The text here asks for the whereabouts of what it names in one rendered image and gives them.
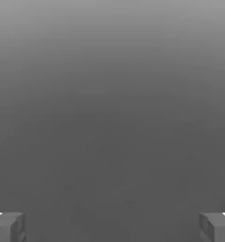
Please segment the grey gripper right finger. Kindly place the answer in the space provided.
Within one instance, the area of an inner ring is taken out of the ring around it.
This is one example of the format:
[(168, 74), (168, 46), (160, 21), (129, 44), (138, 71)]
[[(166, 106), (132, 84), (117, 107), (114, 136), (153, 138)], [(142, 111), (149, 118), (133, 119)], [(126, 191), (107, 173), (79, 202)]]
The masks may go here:
[(202, 242), (225, 242), (225, 212), (199, 213)]

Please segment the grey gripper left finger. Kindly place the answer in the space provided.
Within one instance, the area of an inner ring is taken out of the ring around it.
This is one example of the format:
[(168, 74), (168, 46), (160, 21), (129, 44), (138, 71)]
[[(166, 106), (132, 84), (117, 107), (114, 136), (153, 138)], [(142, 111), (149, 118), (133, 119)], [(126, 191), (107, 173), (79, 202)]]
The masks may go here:
[(25, 213), (0, 212), (0, 242), (27, 242)]

